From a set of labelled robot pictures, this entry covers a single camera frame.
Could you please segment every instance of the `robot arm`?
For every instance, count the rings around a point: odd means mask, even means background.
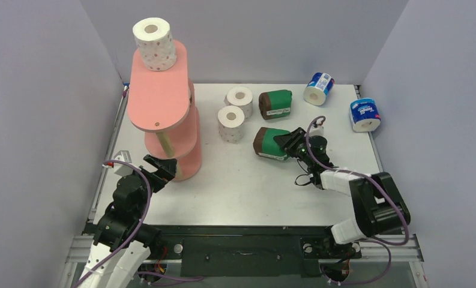
[[[89,259],[86,263],[84,268],[84,272],[82,275],[91,272],[91,275],[79,286],[80,288],[105,288],[107,287],[107,283],[111,278],[112,272],[114,271],[114,267],[118,263],[119,259],[125,250],[119,251],[115,254],[112,258],[110,258],[104,265],[100,266],[95,271],[91,269],[95,266],[98,261],[104,259],[108,255],[111,254],[109,247],[103,244],[93,245],[91,247],[91,251],[89,252]]]
[[[159,160],[146,155],[144,160],[158,168],[154,173],[150,173],[140,167],[153,193],[160,191],[175,177],[176,159]],[[80,287],[105,288],[111,283],[112,287],[125,288],[140,264],[161,249],[161,231],[143,223],[124,249],[119,250],[95,271],[91,270],[130,237],[139,224],[147,203],[147,190],[143,179],[134,170],[123,166],[111,167],[122,178],[112,195],[113,202],[98,221],[88,263],[82,274],[91,272],[91,275]]]
[[[344,245],[402,226],[395,210],[385,201],[383,195],[374,185],[360,176],[339,171],[330,162],[330,158],[326,154],[328,143],[326,138],[310,136],[310,149],[319,162],[335,168],[335,171],[324,169],[312,159],[307,152],[305,138],[306,132],[302,128],[286,135],[273,137],[288,156],[297,158],[307,165],[310,182],[314,186],[322,190],[336,190],[351,196],[354,217],[331,226],[332,243]],[[370,175],[370,177],[384,189],[409,224],[411,216],[391,175],[381,172]]]

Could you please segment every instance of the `screw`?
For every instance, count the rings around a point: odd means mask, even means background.
[[[181,244],[174,245],[174,253],[179,254],[182,251],[183,251],[183,245],[181,245]]]
[[[309,243],[306,243],[305,245],[303,245],[303,251],[305,251],[305,253],[311,253],[312,245],[310,245]]]

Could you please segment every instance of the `blue packaging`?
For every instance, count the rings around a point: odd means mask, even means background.
[[[381,123],[376,102],[371,98],[353,101],[349,106],[352,128],[356,132],[371,132]]]
[[[313,105],[322,105],[333,88],[335,80],[327,73],[316,73],[305,87],[303,97]]]

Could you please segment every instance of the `white table surface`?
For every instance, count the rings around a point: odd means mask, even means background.
[[[353,216],[351,198],[335,191],[299,187],[294,179],[303,171],[294,159],[277,161],[255,155],[252,141],[261,127],[292,131],[306,130],[310,121],[325,115],[324,136],[330,160],[340,167],[364,173],[379,172],[367,133],[354,133],[349,120],[349,104],[357,99],[353,85],[335,85],[323,106],[303,100],[305,85],[241,84],[254,93],[254,112],[245,123],[245,136],[237,144],[218,135],[217,112],[224,96],[240,84],[195,84],[200,114],[202,167],[194,177],[170,182],[152,197],[146,223],[170,225],[235,226],[329,226]],[[261,92],[288,89],[293,92],[292,113],[265,121],[259,114]],[[129,150],[133,163],[153,172],[142,160],[148,153],[144,132],[134,127],[127,114],[123,118],[114,153]],[[107,173],[95,222],[112,201],[119,176]]]

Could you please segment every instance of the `wrapped toilet paper roll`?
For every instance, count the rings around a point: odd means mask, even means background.
[[[227,93],[224,102],[228,106],[233,105],[243,110],[245,119],[249,119],[253,111],[252,100],[253,94],[249,88],[236,86]]]
[[[335,80],[326,73],[314,74],[303,92],[303,98],[312,105],[322,105],[333,88],[334,82]]]
[[[230,143],[236,143],[243,138],[243,122],[245,113],[236,106],[226,106],[218,111],[218,133]]]
[[[372,132],[379,127],[381,116],[376,102],[371,98],[362,98],[349,105],[352,129],[355,132]]]
[[[142,62],[152,71],[164,71],[176,63],[176,46],[170,25],[162,18],[146,18],[133,26]]]

